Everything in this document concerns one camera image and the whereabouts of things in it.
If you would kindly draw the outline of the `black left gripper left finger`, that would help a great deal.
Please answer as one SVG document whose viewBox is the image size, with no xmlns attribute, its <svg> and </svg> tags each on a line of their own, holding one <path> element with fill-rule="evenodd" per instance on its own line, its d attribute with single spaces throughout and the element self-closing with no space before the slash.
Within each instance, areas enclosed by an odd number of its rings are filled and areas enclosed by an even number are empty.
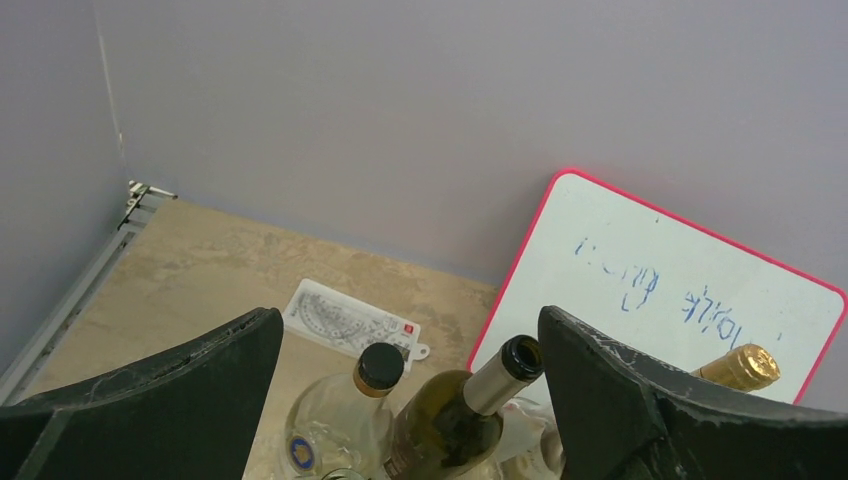
<svg viewBox="0 0 848 480">
<path fill-rule="evenodd" d="M 239 479 L 284 321 L 257 308 L 193 340 L 1 410 L 5 479 Z"/>
</svg>

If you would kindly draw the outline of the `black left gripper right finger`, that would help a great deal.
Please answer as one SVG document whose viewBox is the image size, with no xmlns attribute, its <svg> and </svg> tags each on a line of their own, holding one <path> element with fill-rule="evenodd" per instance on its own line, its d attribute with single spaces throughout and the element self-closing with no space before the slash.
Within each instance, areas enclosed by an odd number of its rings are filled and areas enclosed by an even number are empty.
<svg viewBox="0 0 848 480">
<path fill-rule="evenodd" d="M 717 385 L 556 306 L 538 339 L 573 479 L 843 479 L 847 417 Z"/>
</svg>

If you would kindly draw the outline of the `brown wine bottle gold cap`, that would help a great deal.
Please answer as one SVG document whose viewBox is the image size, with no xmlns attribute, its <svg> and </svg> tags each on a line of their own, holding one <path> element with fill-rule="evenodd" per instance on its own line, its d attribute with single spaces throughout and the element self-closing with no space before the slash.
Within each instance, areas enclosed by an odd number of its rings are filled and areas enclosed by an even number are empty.
<svg viewBox="0 0 848 480">
<path fill-rule="evenodd" d="M 693 370 L 691 375 L 737 391 L 752 392 L 778 381 L 781 371 L 766 349 L 749 343 Z"/>
</svg>

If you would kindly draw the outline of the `brown bottle copper cap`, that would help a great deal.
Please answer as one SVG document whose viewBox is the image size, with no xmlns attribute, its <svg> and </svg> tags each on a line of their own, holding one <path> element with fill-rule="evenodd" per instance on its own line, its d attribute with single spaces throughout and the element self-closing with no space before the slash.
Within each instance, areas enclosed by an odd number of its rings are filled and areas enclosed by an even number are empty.
<svg viewBox="0 0 848 480">
<path fill-rule="evenodd" d="M 320 479 L 345 468 L 365 479 L 380 476 L 393 430 L 389 394 L 404 373 L 396 346 L 377 342 L 347 373 L 323 377 L 294 401 L 278 450 L 284 479 Z"/>
</svg>

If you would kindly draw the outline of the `white ruler set package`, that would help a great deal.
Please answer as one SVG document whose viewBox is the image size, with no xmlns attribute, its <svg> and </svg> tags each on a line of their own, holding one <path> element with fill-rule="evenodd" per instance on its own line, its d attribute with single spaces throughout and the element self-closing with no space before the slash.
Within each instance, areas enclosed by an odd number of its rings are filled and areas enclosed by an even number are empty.
<svg viewBox="0 0 848 480">
<path fill-rule="evenodd" d="M 300 282 L 283 319 L 288 331 L 352 358 L 371 344 L 391 344 L 400 351 L 406 373 L 430 355 L 419 324 L 311 279 Z"/>
</svg>

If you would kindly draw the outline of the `olive bottle silver cap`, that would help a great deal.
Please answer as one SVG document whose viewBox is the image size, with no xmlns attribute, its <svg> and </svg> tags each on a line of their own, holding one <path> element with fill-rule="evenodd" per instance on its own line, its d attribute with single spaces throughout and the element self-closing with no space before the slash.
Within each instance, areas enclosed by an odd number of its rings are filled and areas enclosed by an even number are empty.
<svg viewBox="0 0 848 480">
<path fill-rule="evenodd" d="M 454 479 L 486 460 L 503 432 L 501 408 L 544 373 L 539 342 L 507 340 L 478 371 L 443 371 L 397 414 L 383 479 Z"/>
</svg>

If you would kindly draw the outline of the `clear glass bottle black cap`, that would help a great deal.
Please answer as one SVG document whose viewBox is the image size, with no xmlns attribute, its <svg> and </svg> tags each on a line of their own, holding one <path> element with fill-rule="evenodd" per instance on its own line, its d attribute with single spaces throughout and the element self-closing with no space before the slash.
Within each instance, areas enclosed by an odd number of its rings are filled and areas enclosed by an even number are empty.
<svg viewBox="0 0 848 480">
<path fill-rule="evenodd" d="M 553 407 L 514 397 L 501 409 L 494 459 L 503 479 L 560 479 L 565 456 Z"/>
</svg>

